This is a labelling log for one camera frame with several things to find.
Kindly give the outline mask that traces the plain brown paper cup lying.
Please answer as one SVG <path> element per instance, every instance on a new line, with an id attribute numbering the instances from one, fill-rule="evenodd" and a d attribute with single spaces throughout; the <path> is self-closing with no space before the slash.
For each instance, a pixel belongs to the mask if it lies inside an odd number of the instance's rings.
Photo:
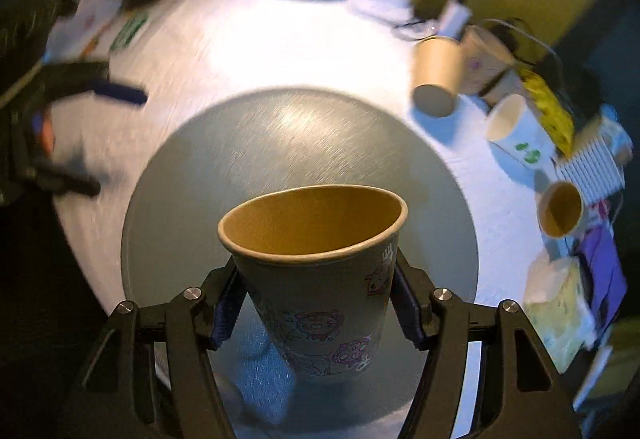
<path id="1" fill-rule="evenodd" d="M 541 195 L 537 217 L 541 232 L 546 237 L 579 239 L 587 229 L 588 209 L 573 183 L 556 181 Z"/>

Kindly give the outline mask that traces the upright patterned paper cup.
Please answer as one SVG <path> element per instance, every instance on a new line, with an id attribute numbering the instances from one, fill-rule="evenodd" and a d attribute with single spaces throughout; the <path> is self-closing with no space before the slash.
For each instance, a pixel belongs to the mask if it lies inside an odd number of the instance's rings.
<path id="1" fill-rule="evenodd" d="M 479 94 L 491 81 L 515 65 L 515 58 L 506 45 L 483 27 L 468 26 L 461 47 L 464 56 L 461 94 Z"/>

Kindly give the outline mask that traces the round grey metal tray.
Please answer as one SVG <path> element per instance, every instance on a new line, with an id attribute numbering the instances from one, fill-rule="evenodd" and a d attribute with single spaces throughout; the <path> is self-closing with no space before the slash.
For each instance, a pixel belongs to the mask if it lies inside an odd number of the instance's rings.
<path id="1" fill-rule="evenodd" d="M 231 208 L 317 183 L 386 188 L 408 204 L 400 249 L 434 284 L 472 300 L 478 251 L 468 205 L 437 153 L 390 114 L 314 89 L 258 91 L 189 120 L 157 151 L 134 190 L 122 230 L 122 281 L 140 306 L 166 303 L 223 266 L 217 237 Z M 251 303 L 210 357 L 241 438 L 393 438 L 425 355 L 386 317 L 370 367 L 338 385 L 305 383 L 270 343 Z"/>

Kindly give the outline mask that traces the yellow snack packet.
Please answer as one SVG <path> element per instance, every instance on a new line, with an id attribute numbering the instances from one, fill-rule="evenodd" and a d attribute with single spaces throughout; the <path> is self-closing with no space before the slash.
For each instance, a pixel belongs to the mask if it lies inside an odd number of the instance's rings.
<path id="1" fill-rule="evenodd" d="M 544 78 L 526 68 L 518 70 L 524 90 L 538 112 L 538 120 L 552 142 L 565 157 L 573 151 L 575 125 L 573 117 L 562 107 Z"/>

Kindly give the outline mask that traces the floral brown paper cup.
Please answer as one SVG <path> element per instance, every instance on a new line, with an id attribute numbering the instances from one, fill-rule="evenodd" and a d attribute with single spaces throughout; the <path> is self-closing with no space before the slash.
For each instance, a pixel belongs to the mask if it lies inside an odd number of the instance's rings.
<path id="1" fill-rule="evenodd" d="M 218 223 L 279 355 L 307 381 L 337 384 L 371 364 L 382 338 L 408 206 L 369 185 L 258 196 Z"/>

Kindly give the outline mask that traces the purple cloth pouch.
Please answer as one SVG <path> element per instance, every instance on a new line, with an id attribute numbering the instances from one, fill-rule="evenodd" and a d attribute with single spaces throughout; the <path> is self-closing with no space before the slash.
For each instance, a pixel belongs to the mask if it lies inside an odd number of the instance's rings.
<path id="1" fill-rule="evenodd" d="M 587 277 L 586 297 L 599 334 L 612 323 L 627 292 L 617 247 L 610 229 L 597 225 L 577 245 L 575 256 Z"/>

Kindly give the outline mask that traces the white green-logo paper cup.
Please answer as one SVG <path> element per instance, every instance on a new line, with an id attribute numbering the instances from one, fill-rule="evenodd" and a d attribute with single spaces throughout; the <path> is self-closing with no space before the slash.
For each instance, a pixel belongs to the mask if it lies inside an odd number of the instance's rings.
<path id="1" fill-rule="evenodd" d="M 486 139 L 529 169 L 551 162 L 555 145 L 523 95 L 503 98 L 487 117 Z"/>

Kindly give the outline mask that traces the white lattice basket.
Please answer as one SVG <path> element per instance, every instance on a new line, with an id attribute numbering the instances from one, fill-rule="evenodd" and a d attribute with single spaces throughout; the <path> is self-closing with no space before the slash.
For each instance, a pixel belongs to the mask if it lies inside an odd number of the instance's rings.
<path id="1" fill-rule="evenodd" d="M 586 205 L 593 205 L 622 191 L 626 181 L 613 153 L 600 134 L 576 145 L 570 157 L 555 163 L 556 177 L 577 188 Z"/>

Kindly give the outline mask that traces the small brown paper cup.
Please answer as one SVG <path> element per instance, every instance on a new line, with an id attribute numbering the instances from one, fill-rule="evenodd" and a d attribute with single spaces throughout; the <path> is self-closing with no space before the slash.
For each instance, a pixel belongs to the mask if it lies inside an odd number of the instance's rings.
<path id="1" fill-rule="evenodd" d="M 457 40 L 434 36 L 420 41 L 413 50 L 414 106 L 428 116 L 450 115 L 461 87 L 463 63 L 462 47 Z"/>

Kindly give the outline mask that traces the yellow tissue pack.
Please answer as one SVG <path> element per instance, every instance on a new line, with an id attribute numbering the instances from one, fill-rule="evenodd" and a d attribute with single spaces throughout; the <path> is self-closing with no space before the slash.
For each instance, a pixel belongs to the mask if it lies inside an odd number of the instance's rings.
<path id="1" fill-rule="evenodd" d="M 536 261 L 527 275 L 523 307 L 560 374 L 580 349 L 590 350 L 596 343 L 596 320 L 577 257 Z"/>

